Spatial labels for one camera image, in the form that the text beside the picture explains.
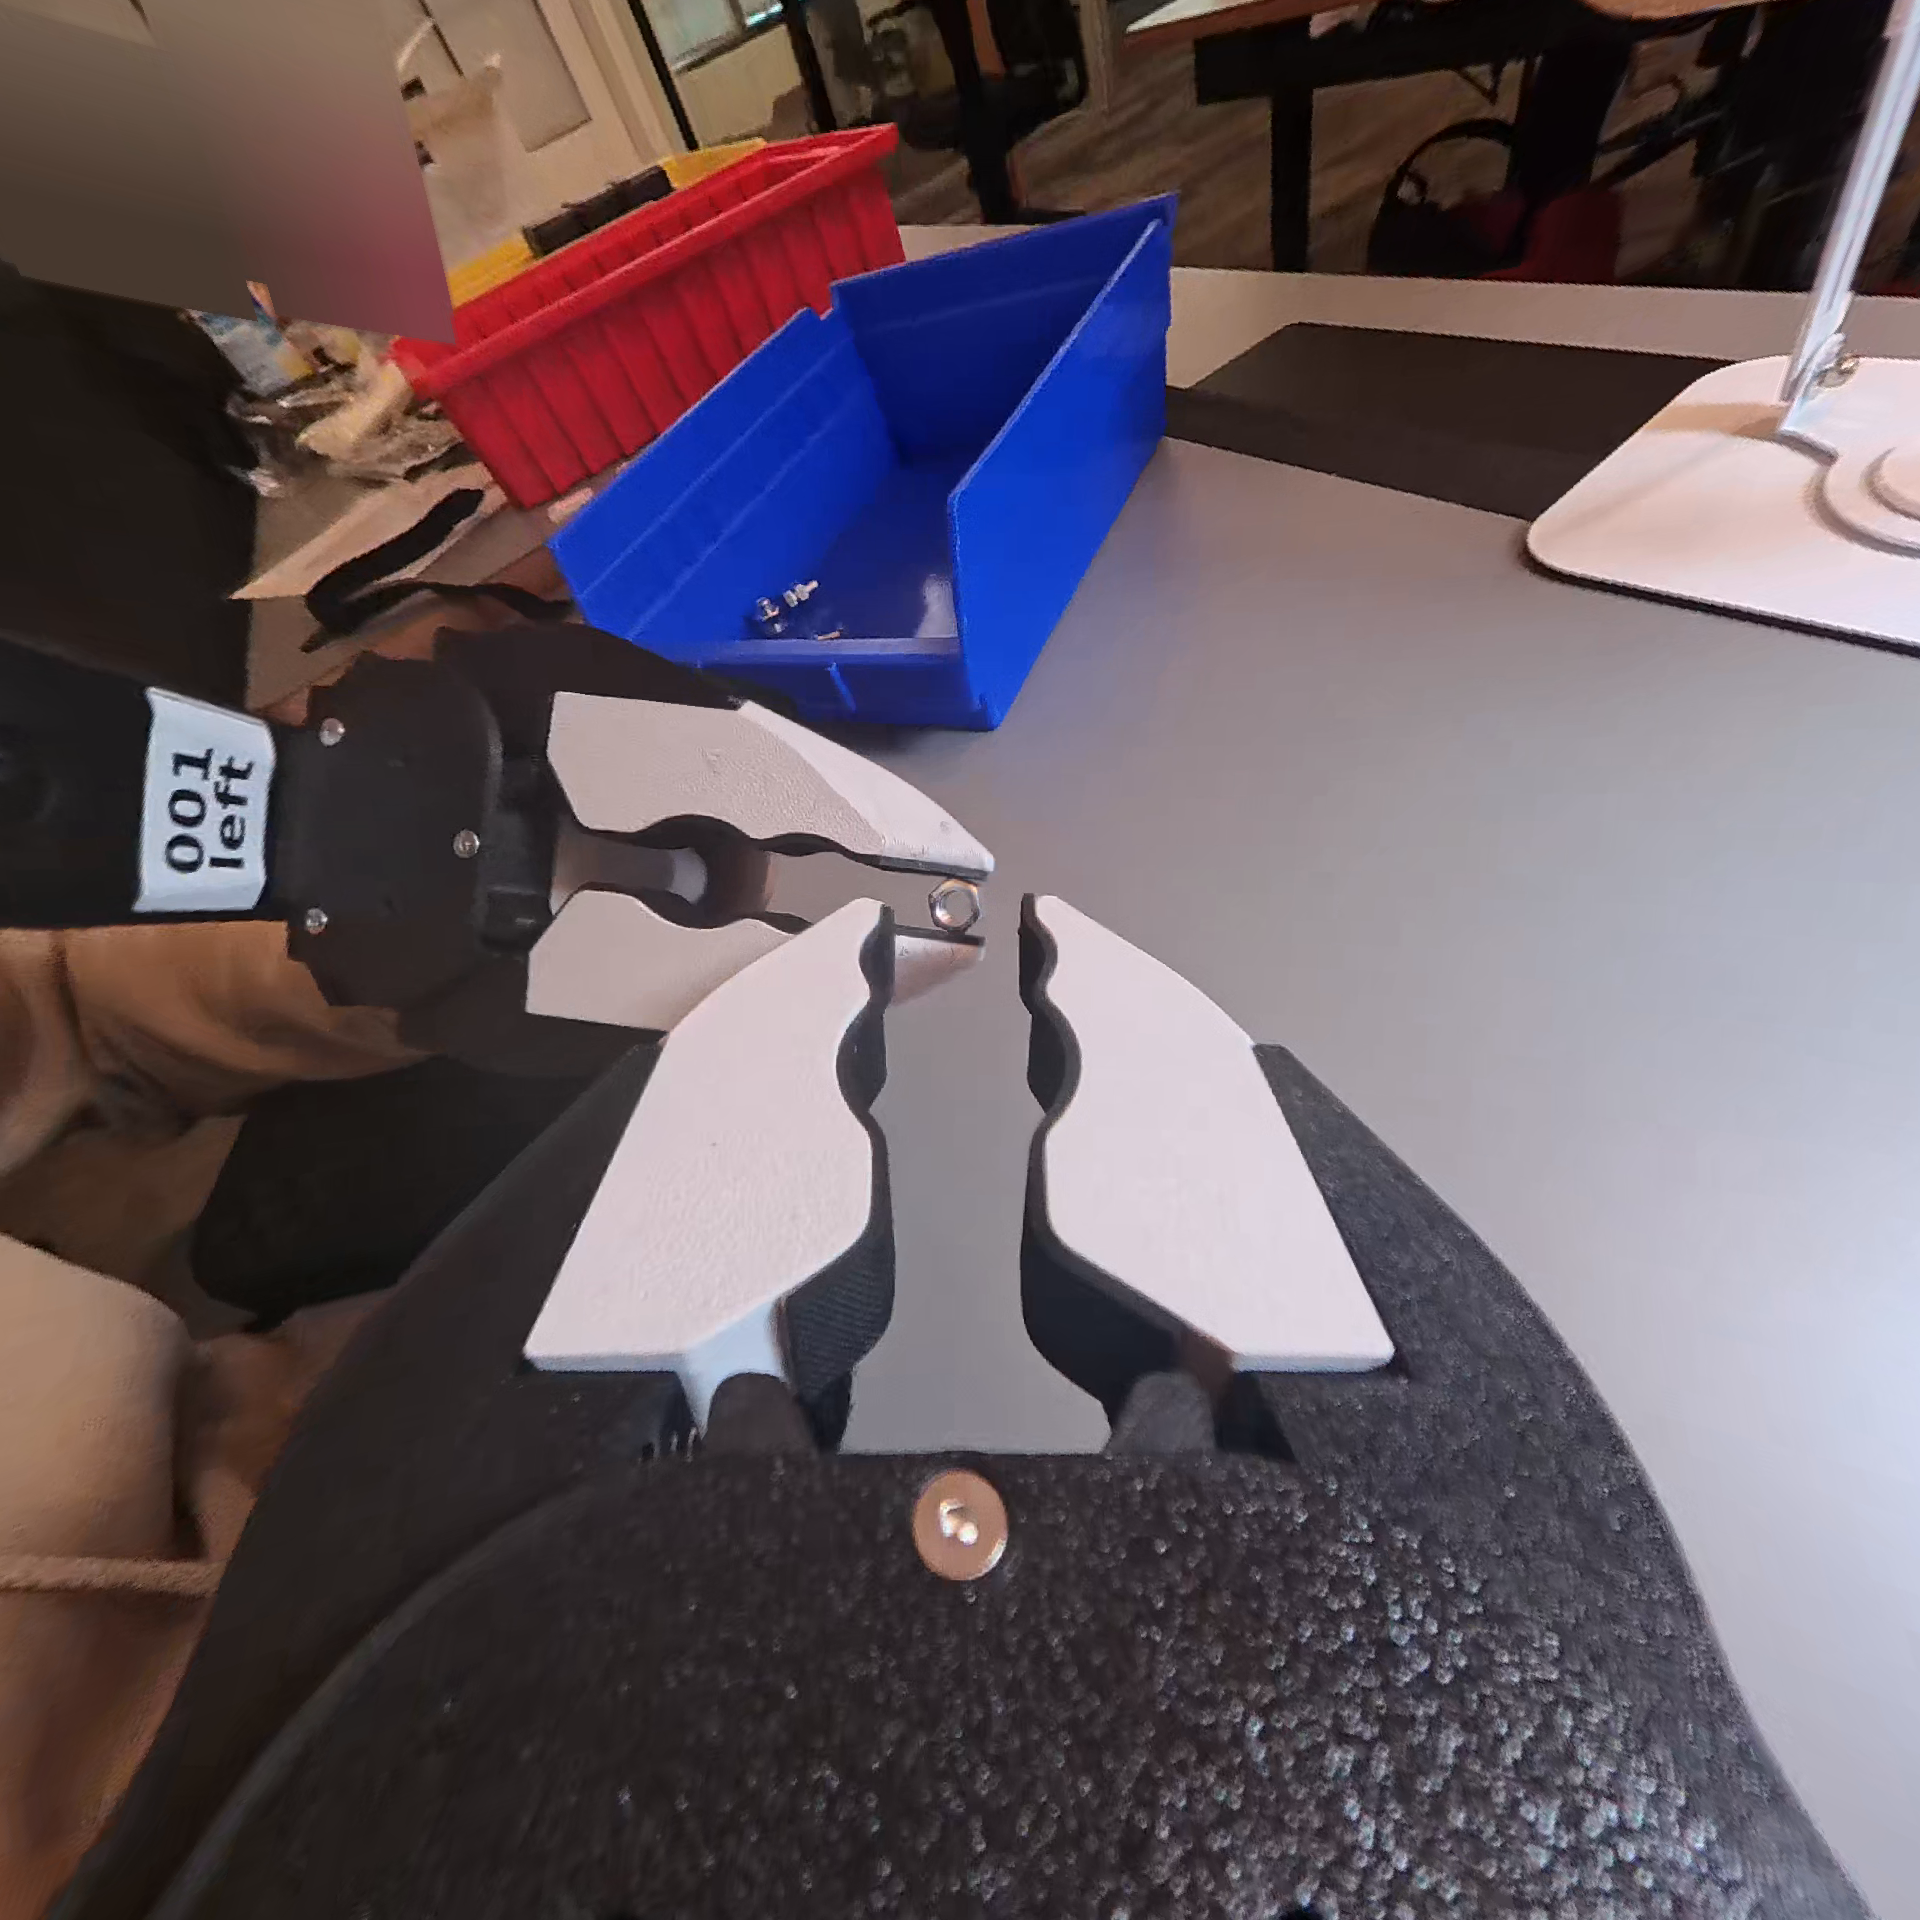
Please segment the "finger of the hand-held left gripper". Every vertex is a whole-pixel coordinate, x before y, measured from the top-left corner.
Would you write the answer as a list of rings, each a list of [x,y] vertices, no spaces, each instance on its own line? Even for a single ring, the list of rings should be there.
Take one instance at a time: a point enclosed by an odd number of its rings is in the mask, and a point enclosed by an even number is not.
[[[548,767],[582,828],[643,836],[709,822],[888,871],[986,881],[994,854],[897,770],[763,707],[561,691]]]
[[[806,930],[806,920],[767,919],[684,926],[641,898],[577,893],[526,957],[526,1010],[667,1033],[736,973]]]

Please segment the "blue plastic bin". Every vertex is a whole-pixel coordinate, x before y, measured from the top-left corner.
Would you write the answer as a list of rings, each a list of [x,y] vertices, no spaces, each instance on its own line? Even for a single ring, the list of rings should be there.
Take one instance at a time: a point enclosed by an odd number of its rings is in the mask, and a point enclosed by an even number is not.
[[[579,613],[817,724],[996,728],[1166,435],[1178,209],[839,282],[564,520]],[[783,590],[846,636],[757,632]]]

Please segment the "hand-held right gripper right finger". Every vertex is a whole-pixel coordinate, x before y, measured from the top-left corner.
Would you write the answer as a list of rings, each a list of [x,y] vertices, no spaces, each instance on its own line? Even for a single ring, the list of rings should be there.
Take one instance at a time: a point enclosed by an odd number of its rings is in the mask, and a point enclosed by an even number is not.
[[[1200,987],[1053,893],[1022,899],[1022,1323],[1097,1403],[1187,1371],[1373,1376],[1396,1340],[1260,1042]]]

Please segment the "yellow plastic bin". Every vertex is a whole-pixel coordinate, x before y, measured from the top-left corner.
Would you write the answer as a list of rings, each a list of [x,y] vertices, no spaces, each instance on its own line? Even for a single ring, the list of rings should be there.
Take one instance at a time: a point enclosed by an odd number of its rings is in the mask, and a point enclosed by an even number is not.
[[[456,307],[482,299],[510,278],[529,271],[543,257],[602,228],[612,228],[620,218],[704,182],[755,157],[764,148],[770,148],[764,135],[696,148],[695,153],[663,157],[643,173],[614,180],[582,201],[565,203],[558,214],[518,228],[506,239],[495,241],[492,249],[473,252],[448,269],[450,299]]]

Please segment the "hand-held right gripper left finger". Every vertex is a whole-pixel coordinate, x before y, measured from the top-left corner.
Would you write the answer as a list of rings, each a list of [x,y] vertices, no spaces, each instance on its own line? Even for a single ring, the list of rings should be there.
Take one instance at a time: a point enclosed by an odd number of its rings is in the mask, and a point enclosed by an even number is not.
[[[842,1058],[884,1010],[892,958],[892,909],[851,899],[663,1038],[526,1332],[533,1368],[669,1373],[700,1424],[740,1376],[805,1393],[791,1300],[877,1215],[877,1141]]]

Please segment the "person's torso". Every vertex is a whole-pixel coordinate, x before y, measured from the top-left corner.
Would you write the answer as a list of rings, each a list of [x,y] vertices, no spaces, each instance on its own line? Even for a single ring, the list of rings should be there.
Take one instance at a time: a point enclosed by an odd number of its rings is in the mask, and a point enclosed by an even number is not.
[[[322,1368],[288,1330],[197,1340],[5,1239],[5,1917],[44,1912],[122,1802]]]

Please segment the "red plastic bin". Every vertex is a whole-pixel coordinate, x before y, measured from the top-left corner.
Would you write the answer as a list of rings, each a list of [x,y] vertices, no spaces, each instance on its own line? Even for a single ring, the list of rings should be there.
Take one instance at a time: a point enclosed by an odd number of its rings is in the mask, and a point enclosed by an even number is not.
[[[892,125],[757,148],[537,261],[391,359],[543,506],[655,442],[839,278],[901,265]]]

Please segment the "black wrist rest pad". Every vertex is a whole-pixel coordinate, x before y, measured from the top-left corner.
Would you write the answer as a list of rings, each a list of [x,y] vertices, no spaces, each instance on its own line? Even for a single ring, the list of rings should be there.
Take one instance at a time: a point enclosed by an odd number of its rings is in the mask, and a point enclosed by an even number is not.
[[[434,1058],[267,1093],[187,1236],[193,1283],[258,1332],[395,1287],[634,1048],[561,1076]]]

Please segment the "person's left forearm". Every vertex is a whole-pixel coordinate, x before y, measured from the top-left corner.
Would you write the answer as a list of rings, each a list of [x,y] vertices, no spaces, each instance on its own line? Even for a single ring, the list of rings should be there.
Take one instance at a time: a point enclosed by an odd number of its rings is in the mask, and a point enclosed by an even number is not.
[[[395,1013],[329,1004],[279,923],[2,935],[5,1175],[87,1123],[165,1138],[279,1088],[428,1059]]]

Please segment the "black mesh office chair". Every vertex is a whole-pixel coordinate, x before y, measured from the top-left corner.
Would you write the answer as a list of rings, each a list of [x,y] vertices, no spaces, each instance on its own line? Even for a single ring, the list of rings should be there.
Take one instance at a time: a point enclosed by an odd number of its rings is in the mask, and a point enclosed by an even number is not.
[[[2,266],[2,627],[250,705],[257,452],[239,374],[175,307]]]

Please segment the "light wooden board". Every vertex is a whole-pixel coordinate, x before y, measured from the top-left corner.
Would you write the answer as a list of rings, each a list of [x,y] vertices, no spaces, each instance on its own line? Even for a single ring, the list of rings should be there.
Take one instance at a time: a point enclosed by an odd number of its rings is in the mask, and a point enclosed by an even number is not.
[[[232,596],[250,610],[250,707],[277,707],[374,639],[430,613],[428,597],[418,597],[374,622],[361,636],[307,650],[320,623],[305,612],[302,597],[335,564],[408,531],[445,493],[464,486],[484,490],[484,508],[418,563],[414,577],[450,584],[502,578],[540,596],[561,590],[547,541],[588,501],[588,488],[524,511],[473,462],[430,469],[405,482],[360,482],[329,470],[291,482],[258,503],[251,577]]]

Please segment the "white document stand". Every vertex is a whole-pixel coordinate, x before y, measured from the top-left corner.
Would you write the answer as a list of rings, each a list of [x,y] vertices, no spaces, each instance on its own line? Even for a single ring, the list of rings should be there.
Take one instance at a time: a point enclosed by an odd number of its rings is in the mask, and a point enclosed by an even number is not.
[[[1674,395],[1532,522],[1534,563],[1915,653],[1919,364],[1861,355],[1845,338],[1915,91],[1915,4],[1895,4],[1792,353]]]

